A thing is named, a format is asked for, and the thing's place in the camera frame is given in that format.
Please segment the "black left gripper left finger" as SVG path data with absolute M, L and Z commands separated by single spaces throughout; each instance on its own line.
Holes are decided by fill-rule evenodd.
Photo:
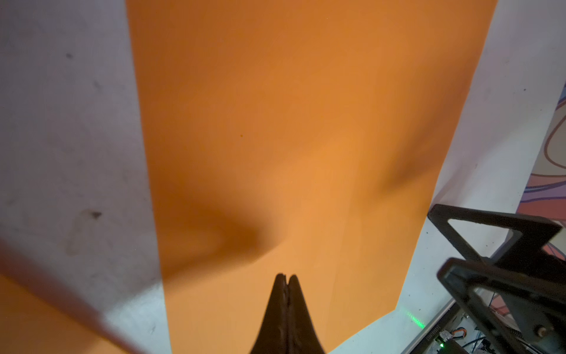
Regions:
M 288 307 L 287 278 L 284 274 L 277 274 L 251 354 L 287 353 Z

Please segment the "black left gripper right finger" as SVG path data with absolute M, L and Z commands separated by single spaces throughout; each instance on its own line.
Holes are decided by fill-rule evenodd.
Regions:
M 287 285 L 287 352 L 325 354 L 316 335 L 299 278 L 293 275 Z

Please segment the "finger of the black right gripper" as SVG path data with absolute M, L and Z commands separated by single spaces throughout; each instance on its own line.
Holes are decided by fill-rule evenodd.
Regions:
M 449 259 L 439 282 L 500 353 L 565 352 L 565 285 L 479 262 Z M 503 298 L 523 338 L 496 316 L 477 289 Z
M 530 269 L 539 260 L 543 246 L 562 229 L 560 225 L 548 218 L 444 204 L 432 206 L 427 218 L 464 259 L 495 265 L 506 270 Z M 480 256 L 449 224 L 450 220 L 508 229 L 511 232 L 511 238 L 491 258 L 485 258 Z

